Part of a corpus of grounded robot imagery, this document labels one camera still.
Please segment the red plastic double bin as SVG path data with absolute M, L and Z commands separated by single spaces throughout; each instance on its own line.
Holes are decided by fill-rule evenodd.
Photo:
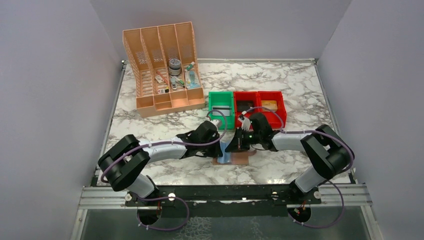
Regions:
M 250 117 L 253 113 L 262 112 L 270 126 L 273 129 L 279 129 L 286 126 L 287 112 L 283 100 L 283 93 L 281 91 L 235 91 L 233 92 L 234 107 L 235 107 L 235 127 L 241 127 L 238 121 L 239 115 L 242 111 L 237 111 L 236 101 L 253 101 L 254 107 L 260 107 L 247 112 L 246 116 Z M 278 110 L 269 110 L 262 106 L 261 101 L 274 100 L 278 103 Z

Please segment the orange plastic file organizer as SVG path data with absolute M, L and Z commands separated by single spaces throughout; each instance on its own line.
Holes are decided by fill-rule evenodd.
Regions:
M 135 77 L 136 109 L 141 117 L 153 117 L 205 107 L 203 84 L 198 67 L 195 32 L 192 22 L 127 29 L 122 42 Z M 181 73 L 168 72 L 169 60 L 181 61 Z M 185 82 L 185 68 L 195 62 L 199 88 L 186 89 L 175 78 Z M 155 76 L 162 74 L 168 84 L 159 84 Z

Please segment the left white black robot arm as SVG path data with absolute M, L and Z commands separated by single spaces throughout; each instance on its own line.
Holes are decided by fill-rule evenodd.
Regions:
M 100 179 L 115 192 L 128 190 L 140 199 L 156 198 L 159 190 L 149 176 L 141 174 L 143 168 L 162 160 L 200 154 L 209 158 L 222 156 L 218 133 L 221 125 L 220 120 L 206 120 L 195 130 L 165 141 L 141 141 L 128 134 L 99 158 L 97 164 L 103 172 Z

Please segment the black VIP credit card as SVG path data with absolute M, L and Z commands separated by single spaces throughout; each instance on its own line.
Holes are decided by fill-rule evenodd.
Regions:
M 253 101 L 238 100 L 238 101 L 236 101 L 235 106 L 236 106 L 238 112 L 243 112 L 243 111 L 249 110 L 250 108 L 253 108 L 255 105 L 254 105 Z

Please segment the green plastic bin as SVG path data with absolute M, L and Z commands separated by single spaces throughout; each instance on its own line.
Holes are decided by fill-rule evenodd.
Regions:
M 222 121 L 220 130 L 223 130 L 225 127 L 228 130 L 235 128 L 235 102 L 232 91 L 210 91 L 208 93 L 208 110 L 218 110 L 225 116 L 226 123 L 223 116 L 216 111 L 213 111 L 209 115 L 212 120 Z

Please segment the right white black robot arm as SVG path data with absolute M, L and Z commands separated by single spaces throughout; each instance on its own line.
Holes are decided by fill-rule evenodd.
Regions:
M 246 152 L 252 145 L 259 144 L 271 152 L 305 153 L 311 166 L 289 184 L 293 197 L 303 197 L 313 188 L 346 172 L 355 160 L 352 149 L 326 124 L 305 131 L 275 130 L 261 112 L 253 113 L 247 121 L 250 126 L 237 128 L 224 152 Z

